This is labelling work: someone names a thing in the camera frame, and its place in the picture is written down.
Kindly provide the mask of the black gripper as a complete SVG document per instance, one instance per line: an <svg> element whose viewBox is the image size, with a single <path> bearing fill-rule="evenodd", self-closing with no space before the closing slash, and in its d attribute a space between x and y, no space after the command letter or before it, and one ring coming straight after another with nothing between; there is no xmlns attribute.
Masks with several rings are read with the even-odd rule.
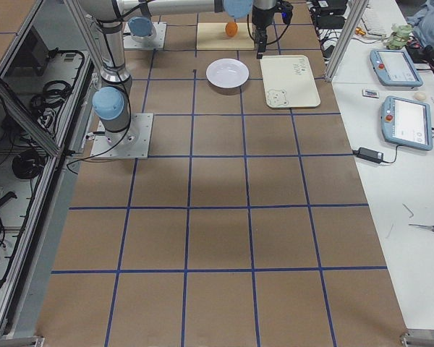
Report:
<svg viewBox="0 0 434 347"><path fill-rule="evenodd" d="M285 25L290 25L294 7L289 1L254 0L252 3L252 24L255 26L256 58L262 59L267 46L267 27L272 23L275 14L281 14Z"/></svg>

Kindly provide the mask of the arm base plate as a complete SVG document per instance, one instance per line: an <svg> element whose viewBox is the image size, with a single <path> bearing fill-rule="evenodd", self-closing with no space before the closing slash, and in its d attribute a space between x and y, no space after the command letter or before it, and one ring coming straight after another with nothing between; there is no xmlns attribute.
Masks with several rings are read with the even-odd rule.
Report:
<svg viewBox="0 0 434 347"><path fill-rule="evenodd" d="M162 50L165 43L167 24L165 22L153 22L152 26L150 35L138 36L132 35L129 24L126 24L123 35L124 49L126 51Z"/></svg>
<svg viewBox="0 0 434 347"><path fill-rule="evenodd" d="M152 128L152 113L132 114L129 129L117 134L107 132L99 121L97 131L102 134L94 136L90 156L95 160L147 159Z"/></svg>

